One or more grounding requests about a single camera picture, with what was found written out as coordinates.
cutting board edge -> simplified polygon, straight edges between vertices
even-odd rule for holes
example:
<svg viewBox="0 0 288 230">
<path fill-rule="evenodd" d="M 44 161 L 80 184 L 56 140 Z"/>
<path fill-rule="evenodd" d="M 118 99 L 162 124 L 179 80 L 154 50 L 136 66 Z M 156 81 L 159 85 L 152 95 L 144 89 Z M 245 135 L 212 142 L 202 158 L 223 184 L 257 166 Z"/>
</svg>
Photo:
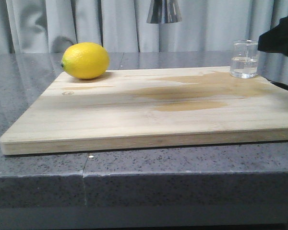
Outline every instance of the cutting board edge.
<svg viewBox="0 0 288 230">
<path fill-rule="evenodd" d="M 190 145 L 211 145 L 229 143 L 250 143 L 266 141 L 288 140 L 288 129 L 273 129 L 258 131 L 235 131 L 225 133 L 202 133 L 202 134 L 170 134 L 155 136 L 113 137 L 108 139 L 74 139 L 53 140 L 43 142 L 19 142 L 5 143 L 0 141 L 3 155 L 28 155 L 47 154 L 80 151 L 114 151 L 121 149 L 138 149 L 152 147 L 173 147 Z"/>
</svg>

water stain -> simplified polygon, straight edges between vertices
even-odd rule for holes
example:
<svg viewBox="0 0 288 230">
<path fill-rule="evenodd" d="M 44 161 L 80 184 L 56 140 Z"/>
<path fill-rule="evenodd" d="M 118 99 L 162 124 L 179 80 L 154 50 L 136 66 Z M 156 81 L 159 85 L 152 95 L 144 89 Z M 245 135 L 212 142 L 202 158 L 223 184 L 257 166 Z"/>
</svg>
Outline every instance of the water stain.
<svg viewBox="0 0 288 230">
<path fill-rule="evenodd" d="M 190 111 L 199 109 L 212 109 L 220 108 L 228 105 L 224 102 L 214 102 L 214 101 L 184 101 L 184 102 L 174 102 L 174 103 L 164 103 L 158 105 L 155 110 L 162 112 L 173 112 L 173 111 Z"/>
<path fill-rule="evenodd" d="M 262 78 L 239 79 L 229 73 L 211 72 L 194 76 L 174 76 L 151 79 L 153 81 L 175 81 L 184 83 L 177 86 L 148 87 L 131 90 L 136 97 L 146 97 L 154 100 L 172 101 L 159 107 L 161 111 L 187 111 L 196 109 L 217 108 L 226 103 L 198 101 L 212 96 L 232 95 L 236 98 L 262 96 L 272 93 L 275 89 L 264 83 Z"/>
<path fill-rule="evenodd" d="M 63 90 L 90 90 L 94 88 L 100 88 L 100 87 L 113 87 L 110 85 L 102 85 L 102 86 L 80 86 L 80 87 L 64 87 Z"/>
</svg>

metal lamp shade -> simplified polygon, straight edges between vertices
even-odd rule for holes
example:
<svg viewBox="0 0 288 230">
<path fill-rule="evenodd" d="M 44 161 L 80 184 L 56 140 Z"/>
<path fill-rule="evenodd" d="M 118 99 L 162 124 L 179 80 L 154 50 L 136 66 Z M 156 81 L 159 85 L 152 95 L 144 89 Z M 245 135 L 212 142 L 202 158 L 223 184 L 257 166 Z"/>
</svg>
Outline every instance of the metal lamp shade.
<svg viewBox="0 0 288 230">
<path fill-rule="evenodd" d="M 181 14 L 177 0 L 152 0 L 147 23 L 181 22 Z"/>
</svg>

water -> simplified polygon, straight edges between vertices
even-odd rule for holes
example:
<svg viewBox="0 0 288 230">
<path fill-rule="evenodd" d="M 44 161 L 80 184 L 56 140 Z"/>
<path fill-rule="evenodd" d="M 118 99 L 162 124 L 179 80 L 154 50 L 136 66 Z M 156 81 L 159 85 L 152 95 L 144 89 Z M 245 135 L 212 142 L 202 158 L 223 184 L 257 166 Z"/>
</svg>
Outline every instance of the water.
<svg viewBox="0 0 288 230">
<path fill-rule="evenodd" d="M 233 57 L 230 74 L 237 78 L 253 78 L 257 75 L 258 59 L 250 57 Z"/>
</svg>

table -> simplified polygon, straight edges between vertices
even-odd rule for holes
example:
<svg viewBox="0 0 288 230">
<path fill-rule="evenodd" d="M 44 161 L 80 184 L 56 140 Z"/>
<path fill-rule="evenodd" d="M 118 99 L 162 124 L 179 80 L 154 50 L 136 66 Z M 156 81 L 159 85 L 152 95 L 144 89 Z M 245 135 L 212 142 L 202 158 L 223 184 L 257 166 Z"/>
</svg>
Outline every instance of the table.
<svg viewBox="0 0 288 230">
<path fill-rule="evenodd" d="M 0 136 L 62 72 L 0 55 Z M 230 52 L 110 53 L 109 69 L 228 66 Z M 288 84 L 288 58 L 260 74 Z M 288 141 L 3 156 L 0 230 L 288 223 Z"/>
</svg>

